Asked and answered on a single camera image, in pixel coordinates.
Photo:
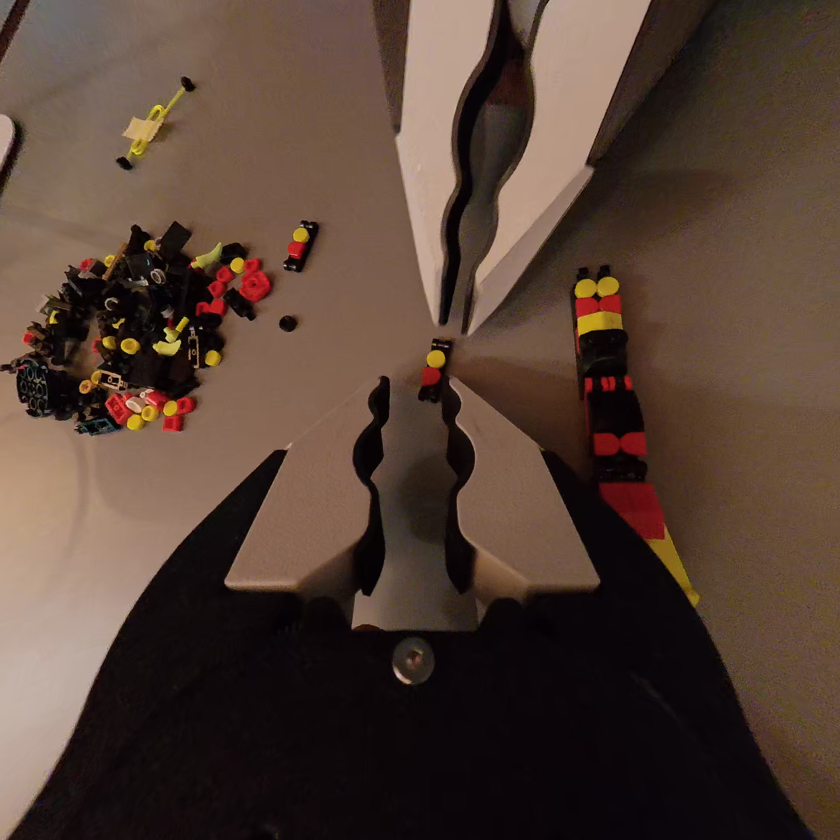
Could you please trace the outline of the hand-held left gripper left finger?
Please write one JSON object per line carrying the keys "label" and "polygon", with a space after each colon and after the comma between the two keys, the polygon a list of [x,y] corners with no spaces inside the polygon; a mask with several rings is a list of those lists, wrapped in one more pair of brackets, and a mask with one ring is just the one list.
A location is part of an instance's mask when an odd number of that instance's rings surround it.
{"label": "hand-held left gripper left finger", "polygon": [[330,599],[352,621],[356,594],[372,593],[384,565],[372,478],[390,396],[389,378],[376,377],[286,446],[225,578],[229,590]]}

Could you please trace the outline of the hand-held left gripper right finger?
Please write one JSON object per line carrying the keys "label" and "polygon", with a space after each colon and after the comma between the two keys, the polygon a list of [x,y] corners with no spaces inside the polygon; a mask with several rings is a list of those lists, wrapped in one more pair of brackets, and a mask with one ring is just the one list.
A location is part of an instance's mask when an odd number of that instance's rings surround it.
{"label": "hand-held left gripper right finger", "polygon": [[448,578],[484,611],[601,583],[552,477],[544,449],[451,377],[442,394],[454,475],[444,537]]}

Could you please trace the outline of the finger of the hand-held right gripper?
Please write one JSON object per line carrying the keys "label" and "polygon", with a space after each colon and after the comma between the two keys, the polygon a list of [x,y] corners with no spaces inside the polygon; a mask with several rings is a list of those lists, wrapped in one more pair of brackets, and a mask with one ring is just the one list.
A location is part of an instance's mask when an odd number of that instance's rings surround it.
{"label": "finger of the hand-held right gripper", "polygon": [[373,17],[419,275],[444,326],[473,192],[471,136],[505,63],[508,4],[373,1]]}
{"label": "finger of the hand-held right gripper", "polygon": [[527,128],[493,196],[495,232],[471,278],[463,333],[499,308],[714,4],[508,3]]}

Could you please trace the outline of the black red yellow lego assembly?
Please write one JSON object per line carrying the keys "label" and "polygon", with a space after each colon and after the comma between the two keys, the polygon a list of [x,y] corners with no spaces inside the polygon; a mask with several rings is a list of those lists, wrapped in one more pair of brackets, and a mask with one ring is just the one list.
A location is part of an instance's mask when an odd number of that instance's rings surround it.
{"label": "black red yellow lego assembly", "polygon": [[629,366],[622,286],[609,265],[583,266],[570,290],[574,356],[598,495],[646,542],[689,603],[699,593],[686,572],[648,479],[648,436]]}

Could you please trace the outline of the pile of loose lego pieces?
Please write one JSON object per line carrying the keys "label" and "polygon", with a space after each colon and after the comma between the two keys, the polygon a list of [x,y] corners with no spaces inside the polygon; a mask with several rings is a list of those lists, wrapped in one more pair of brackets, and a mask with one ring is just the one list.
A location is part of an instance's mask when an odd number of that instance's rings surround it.
{"label": "pile of loose lego pieces", "polygon": [[133,225],[115,254],[67,268],[24,330],[24,352],[2,364],[29,417],[88,437],[158,421],[183,430],[201,373],[224,360],[226,316],[255,320],[273,288],[244,245],[191,256],[191,237],[177,222],[156,238]]}

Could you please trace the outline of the yellow lego axle piece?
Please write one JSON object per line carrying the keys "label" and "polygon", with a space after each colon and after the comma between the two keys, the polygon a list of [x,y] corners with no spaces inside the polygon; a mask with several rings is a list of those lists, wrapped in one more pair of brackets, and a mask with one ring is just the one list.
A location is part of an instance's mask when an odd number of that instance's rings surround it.
{"label": "yellow lego axle piece", "polygon": [[145,153],[161,131],[171,114],[175,105],[182,98],[196,89],[195,82],[186,76],[181,77],[181,85],[174,96],[166,104],[155,104],[145,118],[132,117],[129,125],[122,132],[124,139],[130,140],[130,145],[125,154],[115,160],[117,166],[130,172],[136,161],[144,157]]}

